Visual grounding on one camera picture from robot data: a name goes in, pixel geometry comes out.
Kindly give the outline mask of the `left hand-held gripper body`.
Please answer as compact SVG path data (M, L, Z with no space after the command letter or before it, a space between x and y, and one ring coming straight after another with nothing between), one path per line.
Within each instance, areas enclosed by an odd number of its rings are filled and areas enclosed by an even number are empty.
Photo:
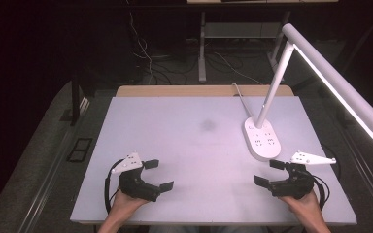
M146 170L143 162L137 152L132 152L112 167L112 173L119 174L119 188L124 194L155 202L161 192L158 186L142 180Z

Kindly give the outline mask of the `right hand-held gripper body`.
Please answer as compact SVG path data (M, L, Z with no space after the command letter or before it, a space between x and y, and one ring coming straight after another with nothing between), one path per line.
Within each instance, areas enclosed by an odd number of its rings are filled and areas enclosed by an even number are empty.
M296 152L286 163L288 178L270 182L268 189L275 197L292 196L300 199L308 194L314 186L314 178L306 169L307 165L335 164L335 158L326 158L307 152Z

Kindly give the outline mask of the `person's right hand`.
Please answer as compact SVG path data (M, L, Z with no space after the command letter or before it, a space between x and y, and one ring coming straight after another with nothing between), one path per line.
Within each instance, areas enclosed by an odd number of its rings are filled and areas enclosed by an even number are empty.
M291 196L280 197L296 218L305 226L315 226L322 221L322 211L314 191L304 195L300 199Z

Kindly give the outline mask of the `person's left hand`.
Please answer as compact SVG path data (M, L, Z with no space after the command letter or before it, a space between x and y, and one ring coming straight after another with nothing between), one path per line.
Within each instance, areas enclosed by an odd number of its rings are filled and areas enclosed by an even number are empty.
M130 197L119 190L109 212L109 217L113 220L113 223L124 224L141 206L147 203L147 200Z

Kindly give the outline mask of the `white desk lamp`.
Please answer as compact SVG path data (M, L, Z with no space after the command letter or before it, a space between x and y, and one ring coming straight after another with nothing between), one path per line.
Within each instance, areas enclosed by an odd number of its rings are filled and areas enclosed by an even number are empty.
M281 152L281 144L266 117L294 50L373 140L373 107L293 25L285 24L282 32L287 37L286 45L260 113L258 117L250 116L244 122L244 136L251 155L260 161L266 161L275 159Z

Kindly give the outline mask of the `white table mat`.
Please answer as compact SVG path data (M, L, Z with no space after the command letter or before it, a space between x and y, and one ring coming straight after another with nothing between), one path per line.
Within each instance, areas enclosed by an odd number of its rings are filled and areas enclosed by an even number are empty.
M109 170L133 151L144 161L147 183L173 182L173 189L141 207L133 224L294 225L288 206L254 183L287 178L249 152L243 125L257 114L260 97L115 97L89 161L71 220L105 219L104 181Z

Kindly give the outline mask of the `dark metal stand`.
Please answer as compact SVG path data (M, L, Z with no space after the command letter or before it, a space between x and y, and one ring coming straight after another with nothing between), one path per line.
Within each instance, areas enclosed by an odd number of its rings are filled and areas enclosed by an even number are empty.
M73 74L71 78L71 88L72 88L72 119L71 125L74 126L84 110L84 101L87 97L88 85L84 78L78 74Z

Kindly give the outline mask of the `black rectangular floor frame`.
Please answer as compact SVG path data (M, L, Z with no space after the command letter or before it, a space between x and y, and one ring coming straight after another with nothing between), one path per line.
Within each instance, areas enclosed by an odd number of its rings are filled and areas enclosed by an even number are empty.
M72 150L66 157L68 162L84 162L92 143L91 138L78 138Z

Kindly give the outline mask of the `white metal desk frame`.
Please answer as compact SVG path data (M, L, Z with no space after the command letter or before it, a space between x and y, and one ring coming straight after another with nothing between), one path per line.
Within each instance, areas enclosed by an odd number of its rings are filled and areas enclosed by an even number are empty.
M207 39L273 39L274 48L267 53L273 71L277 69L277 55L284 39L282 27L288 23L290 11L283 13L280 22L211 22L201 13L198 55L198 81L207 81L205 42Z

